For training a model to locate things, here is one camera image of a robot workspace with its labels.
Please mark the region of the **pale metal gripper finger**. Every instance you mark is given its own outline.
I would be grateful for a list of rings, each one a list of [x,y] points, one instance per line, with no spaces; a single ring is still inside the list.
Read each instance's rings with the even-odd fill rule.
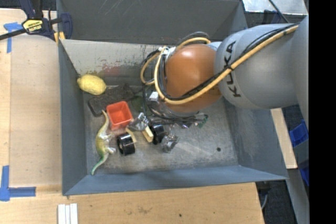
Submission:
[[[134,119],[128,124],[128,129],[130,129],[131,131],[142,132],[146,129],[146,127],[148,127],[148,124],[149,124],[148,118],[143,112],[141,112],[136,119]]]
[[[161,148],[164,153],[170,153],[171,150],[177,145],[180,137],[173,133],[166,132],[161,140]]]

